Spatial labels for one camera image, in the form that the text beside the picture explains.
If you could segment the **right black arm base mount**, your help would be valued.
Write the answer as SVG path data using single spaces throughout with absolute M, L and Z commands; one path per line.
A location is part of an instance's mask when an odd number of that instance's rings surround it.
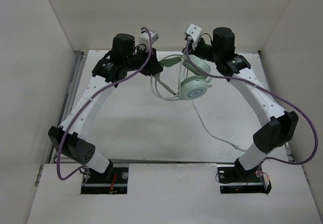
M 270 178 L 261 168 L 240 176 L 235 172 L 234 165 L 222 164 L 217 166 L 215 179 L 221 194 L 269 194 L 272 190 Z

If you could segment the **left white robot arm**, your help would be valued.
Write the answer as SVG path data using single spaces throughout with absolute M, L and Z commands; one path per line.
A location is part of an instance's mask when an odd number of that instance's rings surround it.
M 112 178 L 112 163 L 98 152 L 94 144 L 86 141 L 89 125 L 108 96 L 129 78 L 128 72 L 150 76 L 162 71 L 156 50 L 152 48 L 157 39 L 157 32 L 142 29 L 138 40 L 144 48 L 136 50 L 134 36 L 118 33 L 113 38 L 112 49 L 92 70 L 89 84 L 79 102 L 58 127 L 52 126 L 48 131 L 58 155 L 94 170 L 102 182 Z

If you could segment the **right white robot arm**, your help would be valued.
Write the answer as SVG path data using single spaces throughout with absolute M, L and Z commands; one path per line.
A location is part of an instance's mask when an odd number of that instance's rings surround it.
M 261 128 L 253 134 L 253 142 L 234 162 L 234 175 L 244 181 L 252 175 L 276 148 L 291 140 L 298 122 L 294 111 L 286 111 L 263 88 L 248 60 L 235 52 L 235 34 L 230 28 L 213 30 L 213 39 L 206 44 L 200 27 L 191 24 L 185 31 L 184 53 L 192 64 L 193 56 L 216 65 L 219 78 L 235 87 L 255 112 Z

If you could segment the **mint green headphones with cable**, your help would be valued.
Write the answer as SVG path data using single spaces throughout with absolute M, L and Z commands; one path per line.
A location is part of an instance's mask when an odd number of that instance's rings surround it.
M 201 69 L 209 74 L 211 68 L 209 64 L 196 56 L 191 56 L 190 59 L 192 61 L 191 64 L 185 55 L 171 54 L 161 59 L 160 64 L 162 68 L 170 68 L 179 64 L 177 92 L 173 91 L 166 83 L 162 82 L 160 79 L 160 73 L 156 73 L 150 76 L 150 87 L 153 94 L 157 98 L 168 102 L 184 100 L 191 101 L 192 106 L 194 107 L 197 116 L 208 135 L 229 144 L 238 151 L 246 152 L 245 149 L 238 145 L 213 135 L 205 126 L 198 109 L 196 108 L 194 100 L 206 94 L 207 90 L 211 87 L 209 83 L 212 80 L 206 75 L 200 73 L 198 70 Z

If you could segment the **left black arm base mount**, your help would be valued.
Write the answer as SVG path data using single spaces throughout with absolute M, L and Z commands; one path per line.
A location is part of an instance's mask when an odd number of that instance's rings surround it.
M 127 194 L 129 163 L 115 162 L 109 174 L 98 173 L 89 169 L 89 178 L 86 181 L 87 171 L 81 171 L 83 175 L 81 194 L 95 195 L 119 195 Z

